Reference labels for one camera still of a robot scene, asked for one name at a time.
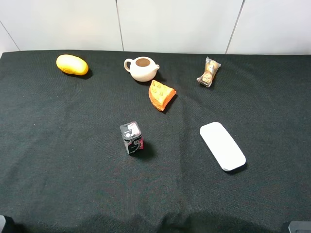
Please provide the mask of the cream ceramic teapot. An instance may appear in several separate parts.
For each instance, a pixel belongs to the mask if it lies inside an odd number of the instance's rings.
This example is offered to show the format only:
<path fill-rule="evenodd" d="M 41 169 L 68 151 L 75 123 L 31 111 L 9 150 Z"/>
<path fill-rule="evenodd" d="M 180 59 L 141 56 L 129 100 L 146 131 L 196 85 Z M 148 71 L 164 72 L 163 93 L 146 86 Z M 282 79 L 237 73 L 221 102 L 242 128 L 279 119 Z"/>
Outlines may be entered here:
<path fill-rule="evenodd" d="M 159 68 L 160 66 L 149 57 L 142 56 L 134 60 L 128 58 L 124 61 L 124 69 L 138 82 L 152 80 Z"/>

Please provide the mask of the white oblong case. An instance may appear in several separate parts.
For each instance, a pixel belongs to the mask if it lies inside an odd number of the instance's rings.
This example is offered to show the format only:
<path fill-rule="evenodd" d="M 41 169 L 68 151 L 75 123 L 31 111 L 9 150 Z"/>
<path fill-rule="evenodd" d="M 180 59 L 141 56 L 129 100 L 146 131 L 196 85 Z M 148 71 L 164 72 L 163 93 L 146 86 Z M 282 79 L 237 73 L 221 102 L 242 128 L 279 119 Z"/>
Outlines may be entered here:
<path fill-rule="evenodd" d="M 246 164 L 243 152 L 221 123 L 201 126 L 200 135 L 222 170 L 230 172 Z"/>

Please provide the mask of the wrapped cookie packet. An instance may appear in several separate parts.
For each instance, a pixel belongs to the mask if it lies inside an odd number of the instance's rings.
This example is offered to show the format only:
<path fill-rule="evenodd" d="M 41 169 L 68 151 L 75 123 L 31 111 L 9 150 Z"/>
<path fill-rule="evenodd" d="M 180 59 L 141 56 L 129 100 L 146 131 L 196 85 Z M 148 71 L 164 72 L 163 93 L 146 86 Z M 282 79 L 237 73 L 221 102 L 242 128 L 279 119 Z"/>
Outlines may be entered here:
<path fill-rule="evenodd" d="M 220 63 L 207 57 L 205 60 L 205 71 L 200 77 L 196 79 L 197 82 L 205 86 L 206 88 L 209 88 L 220 67 L 221 67 Z"/>

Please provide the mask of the black red gum box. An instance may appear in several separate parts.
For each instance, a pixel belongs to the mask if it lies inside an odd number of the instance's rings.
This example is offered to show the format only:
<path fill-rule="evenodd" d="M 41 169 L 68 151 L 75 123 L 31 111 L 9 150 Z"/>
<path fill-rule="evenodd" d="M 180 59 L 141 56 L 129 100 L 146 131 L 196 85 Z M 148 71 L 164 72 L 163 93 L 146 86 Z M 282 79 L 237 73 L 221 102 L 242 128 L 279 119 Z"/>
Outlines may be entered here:
<path fill-rule="evenodd" d="M 128 154 L 144 148 L 142 133 L 136 121 L 121 125 L 120 131 Z"/>

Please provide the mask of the grey device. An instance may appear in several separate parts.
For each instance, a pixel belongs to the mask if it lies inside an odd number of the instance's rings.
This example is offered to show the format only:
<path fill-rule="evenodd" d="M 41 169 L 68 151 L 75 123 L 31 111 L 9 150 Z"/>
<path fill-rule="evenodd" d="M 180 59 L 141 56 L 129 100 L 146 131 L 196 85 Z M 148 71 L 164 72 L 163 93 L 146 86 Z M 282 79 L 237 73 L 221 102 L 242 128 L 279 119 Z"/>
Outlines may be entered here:
<path fill-rule="evenodd" d="M 310 221 L 291 221 L 288 226 L 289 233 L 311 233 Z"/>
<path fill-rule="evenodd" d="M 6 225 L 6 218 L 0 215 L 0 233 L 3 233 L 5 225 Z"/>

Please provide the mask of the orange waffle slice toy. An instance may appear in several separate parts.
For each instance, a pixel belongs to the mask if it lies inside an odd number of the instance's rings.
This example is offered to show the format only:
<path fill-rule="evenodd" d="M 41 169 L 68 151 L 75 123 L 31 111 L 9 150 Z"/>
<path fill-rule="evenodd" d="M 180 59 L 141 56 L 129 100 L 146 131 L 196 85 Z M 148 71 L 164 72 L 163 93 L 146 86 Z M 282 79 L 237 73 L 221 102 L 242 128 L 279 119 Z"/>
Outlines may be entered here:
<path fill-rule="evenodd" d="M 152 105 L 159 111 L 164 111 L 167 104 L 176 95 L 176 91 L 156 80 L 152 80 L 148 94 Z"/>

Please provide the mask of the grey device bottom right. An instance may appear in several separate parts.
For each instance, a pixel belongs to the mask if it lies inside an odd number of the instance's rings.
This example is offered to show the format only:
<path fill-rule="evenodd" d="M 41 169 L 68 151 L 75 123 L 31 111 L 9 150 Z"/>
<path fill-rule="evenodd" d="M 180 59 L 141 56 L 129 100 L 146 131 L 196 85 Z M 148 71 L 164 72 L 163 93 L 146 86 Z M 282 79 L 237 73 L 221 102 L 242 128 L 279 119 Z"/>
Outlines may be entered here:
<path fill-rule="evenodd" d="M 288 226 L 289 233 L 311 233 L 310 221 L 291 221 Z"/>

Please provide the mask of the grey device bottom left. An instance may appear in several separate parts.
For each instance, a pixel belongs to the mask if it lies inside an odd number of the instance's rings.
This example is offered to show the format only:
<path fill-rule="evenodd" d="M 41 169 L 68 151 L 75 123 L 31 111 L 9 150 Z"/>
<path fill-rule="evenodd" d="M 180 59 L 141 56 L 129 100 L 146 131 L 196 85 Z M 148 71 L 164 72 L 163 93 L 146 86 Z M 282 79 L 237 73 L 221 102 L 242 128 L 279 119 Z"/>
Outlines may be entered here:
<path fill-rule="evenodd" d="M 0 233 L 3 233 L 5 225 L 6 225 L 6 218 L 0 215 Z"/>

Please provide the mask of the black tablecloth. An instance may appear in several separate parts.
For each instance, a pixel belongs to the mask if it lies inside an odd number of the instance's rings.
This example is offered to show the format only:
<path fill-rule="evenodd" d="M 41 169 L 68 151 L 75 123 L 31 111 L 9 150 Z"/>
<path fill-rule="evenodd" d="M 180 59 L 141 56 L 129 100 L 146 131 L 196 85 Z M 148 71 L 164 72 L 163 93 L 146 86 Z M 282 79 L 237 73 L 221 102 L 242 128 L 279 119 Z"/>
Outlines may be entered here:
<path fill-rule="evenodd" d="M 140 52 L 61 50 L 0 59 L 0 212 L 25 233 L 280 233 L 311 218 L 311 58 L 148 53 L 176 90 L 165 111 L 123 67 Z M 144 148 L 128 154 L 120 126 Z M 221 123 L 246 164 L 221 169 L 200 128 Z"/>

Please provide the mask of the yellow mango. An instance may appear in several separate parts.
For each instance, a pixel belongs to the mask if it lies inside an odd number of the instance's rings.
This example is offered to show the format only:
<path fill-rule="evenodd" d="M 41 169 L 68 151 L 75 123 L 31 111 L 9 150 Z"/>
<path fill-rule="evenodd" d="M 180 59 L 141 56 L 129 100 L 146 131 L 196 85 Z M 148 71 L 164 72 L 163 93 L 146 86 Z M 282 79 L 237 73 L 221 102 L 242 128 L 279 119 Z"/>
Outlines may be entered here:
<path fill-rule="evenodd" d="M 86 75 L 89 70 L 87 63 L 83 59 L 69 54 L 58 56 L 56 65 L 62 72 L 72 75 Z"/>

